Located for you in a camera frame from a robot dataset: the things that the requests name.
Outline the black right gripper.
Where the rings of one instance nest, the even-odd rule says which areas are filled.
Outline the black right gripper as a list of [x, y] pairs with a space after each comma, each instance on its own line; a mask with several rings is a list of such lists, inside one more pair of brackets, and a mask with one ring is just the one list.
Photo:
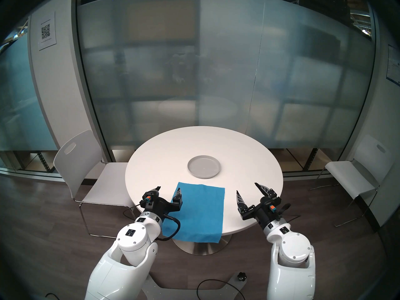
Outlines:
[[[255, 182], [256, 187], [267, 198], [261, 198], [259, 205], [255, 206], [253, 218], [255, 218], [260, 226], [268, 226], [275, 220], [280, 220], [281, 215], [278, 213], [277, 206], [281, 204], [281, 198], [277, 198], [277, 193], [264, 185]], [[251, 207], [248, 207], [238, 191], [236, 191], [236, 201], [238, 212], [242, 220], [251, 218]]]

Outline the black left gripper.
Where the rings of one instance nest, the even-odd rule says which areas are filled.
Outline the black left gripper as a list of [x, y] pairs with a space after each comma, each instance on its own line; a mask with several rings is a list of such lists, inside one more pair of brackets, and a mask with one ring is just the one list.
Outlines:
[[[157, 186], [152, 189], [154, 194], [159, 194], [161, 186]], [[147, 211], [155, 213], [162, 222], [164, 222], [164, 215], [168, 215], [169, 212], [180, 211], [182, 207], [182, 192], [181, 189], [178, 188], [173, 199], [172, 203], [167, 202], [163, 198], [153, 198], [151, 201], [147, 201]]]

